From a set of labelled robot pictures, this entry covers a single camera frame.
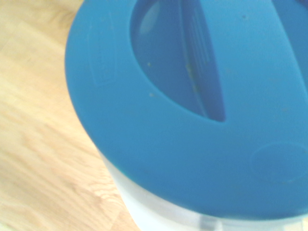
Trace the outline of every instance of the light wood surface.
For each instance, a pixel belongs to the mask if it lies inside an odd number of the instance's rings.
[[[81,2],[0,0],[0,231],[139,231],[66,89]]]

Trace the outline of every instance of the plastic lid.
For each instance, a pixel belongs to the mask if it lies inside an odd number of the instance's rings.
[[[308,213],[307,1],[86,0],[65,57],[96,146],[215,217]]]

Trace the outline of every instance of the white plastic base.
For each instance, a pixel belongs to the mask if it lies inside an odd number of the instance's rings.
[[[140,187],[101,156],[141,231],[304,231],[304,217],[269,221],[233,220],[179,207]]]

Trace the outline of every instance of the plastic container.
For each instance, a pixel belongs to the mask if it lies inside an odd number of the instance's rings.
[[[306,0],[86,0],[76,113],[142,231],[301,231]]]

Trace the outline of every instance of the blue lid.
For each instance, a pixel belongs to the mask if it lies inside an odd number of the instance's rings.
[[[224,218],[308,213],[306,0],[86,0],[65,57],[96,146],[148,191]]]

